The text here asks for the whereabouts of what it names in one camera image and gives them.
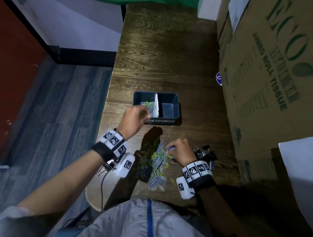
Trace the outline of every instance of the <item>blue round sticker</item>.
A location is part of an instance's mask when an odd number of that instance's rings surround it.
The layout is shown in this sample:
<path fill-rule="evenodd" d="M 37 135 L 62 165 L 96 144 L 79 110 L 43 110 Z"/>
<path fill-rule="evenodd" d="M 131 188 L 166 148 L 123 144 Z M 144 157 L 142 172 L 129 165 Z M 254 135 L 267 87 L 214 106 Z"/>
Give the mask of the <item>blue round sticker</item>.
<path fill-rule="evenodd" d="M 219 75 L 219 72 L 216 74 L 216 81 L 220 86 L 222 85 L 222 80 L 221 80 L 221 76 Z"/>

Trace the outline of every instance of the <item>plastic container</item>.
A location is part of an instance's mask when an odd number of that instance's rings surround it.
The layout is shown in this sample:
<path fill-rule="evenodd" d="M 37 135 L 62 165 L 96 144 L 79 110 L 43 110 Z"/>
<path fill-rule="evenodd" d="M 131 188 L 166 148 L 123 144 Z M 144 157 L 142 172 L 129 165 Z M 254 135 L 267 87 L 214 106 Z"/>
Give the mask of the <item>plastic container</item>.
<path fill-rule="evenodd" d="M 159 117 L 151 118 L 148 124 L 173 125 L 179 118 L 178 95 L 176 93 L 156 93 L 147 91 L 135 91 L 133 105 L 141 102 L 154 102 L 155 95 L 158 96 Z"/>

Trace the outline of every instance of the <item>person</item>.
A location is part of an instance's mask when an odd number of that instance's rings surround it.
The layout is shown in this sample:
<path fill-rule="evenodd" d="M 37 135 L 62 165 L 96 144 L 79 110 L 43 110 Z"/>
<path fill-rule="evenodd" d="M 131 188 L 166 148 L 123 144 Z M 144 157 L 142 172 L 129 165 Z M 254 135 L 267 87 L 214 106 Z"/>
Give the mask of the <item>person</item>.
<path fill-rule="evenodd" d="M 128 140 L 150 117 L 146 106 L 127 108 L 116 131 Z M 179 138 L 168 144 L 173 145 L 175 150 L 168 151 L 168 154 L 182 166 L 197 161 L 187 139 Z M 103 163 L 103 158 L 91 150 L 37 188 L 17 206 L 8 207 L 0 214 L 0 236 L 46 235 L 79 197 Z M 215 185 L 202 188 L 198 194 L 203 202 L 207 223 L 214 233 L 218 236 L 247 236 Z M 150 199 L 132 199 L 102 213 L 78 236 L 203 235 L 167 204 Z"/>

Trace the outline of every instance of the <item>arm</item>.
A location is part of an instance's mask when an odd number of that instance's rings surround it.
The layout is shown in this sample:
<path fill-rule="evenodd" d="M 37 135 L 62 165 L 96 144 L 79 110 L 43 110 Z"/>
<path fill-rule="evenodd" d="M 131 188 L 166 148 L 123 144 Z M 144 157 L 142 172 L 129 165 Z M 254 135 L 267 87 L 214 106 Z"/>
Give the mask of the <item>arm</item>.
<path fill-rule="evenodd" d="M 127 108 L 117 131 L 128 140 L 149 118 L 150 112 L 146 106 Z M 32 215 L 51 214 L 56 223 L 76 201 L 102 164 L 101 156 L 91 150 L 41 185 L 18 206 L 29 209 Z"/>
<path fill-rule="evenodd" d="M 168 155 L 173 156 L 182 166 L 197 161 L 187 139 L 177 139 L 167 145 L 167 147 L 171 146 L 175 146 L 175 150 L 167 151 Z M 236 215 L 215 186 L 201 189 L 198 194 L 203 202 L 210 227 L 215 233 L 222 236 L 234 234 L 238 237 L 247 236 Z"/>

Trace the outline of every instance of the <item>hand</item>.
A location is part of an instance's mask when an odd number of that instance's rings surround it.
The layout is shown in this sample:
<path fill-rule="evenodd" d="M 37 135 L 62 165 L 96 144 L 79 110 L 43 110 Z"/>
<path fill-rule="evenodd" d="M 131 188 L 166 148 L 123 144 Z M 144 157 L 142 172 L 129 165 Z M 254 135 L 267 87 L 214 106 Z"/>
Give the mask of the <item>hand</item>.
<path fill-rule="evenodd" d="M 170 142 L 166 148 L 171 146 L 175 146 L 175 150 L 169 150 L 167 151 L 167 154 L 174 157 L 182 166 L 185 167 L 191 162 L 197 161 L 187 139 L 178 138 L 175 141 Z"/>
<path fill-rule="evenodd" d="M 127 141 L 133 135 L 138 133 L 144 123 L 150 118 L 150 111 L 144 105 L 136 105 L 127 108 L 120 124 L 118 125 L 117 131 Z"/>

